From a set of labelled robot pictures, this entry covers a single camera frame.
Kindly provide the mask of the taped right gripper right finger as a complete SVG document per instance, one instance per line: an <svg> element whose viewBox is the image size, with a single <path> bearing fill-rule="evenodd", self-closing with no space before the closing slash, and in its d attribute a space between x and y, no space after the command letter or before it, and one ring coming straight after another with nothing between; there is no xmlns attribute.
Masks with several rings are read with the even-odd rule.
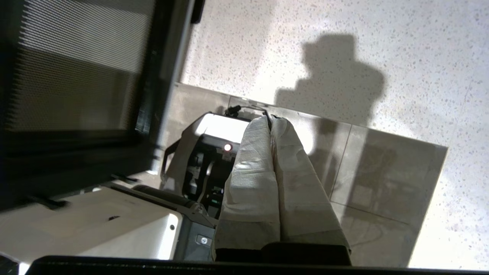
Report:
<svg viewBox="0 0 489 275"><path fill-rule="evenodd" d="M275 117L271 137L280 241L302 262L350 264L347 238L292 123Z"/></svg>

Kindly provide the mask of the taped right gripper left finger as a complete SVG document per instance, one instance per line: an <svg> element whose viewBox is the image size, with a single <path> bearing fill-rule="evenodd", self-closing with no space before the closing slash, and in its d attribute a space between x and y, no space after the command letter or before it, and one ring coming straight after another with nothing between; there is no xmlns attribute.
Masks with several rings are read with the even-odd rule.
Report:
<svg viewBox="0 0 489 275"><path fill-rule="evenodd" d="M212 244L214 261L247 262L280 241L279 192L269 120L252 120L243 133Z"/></svg>

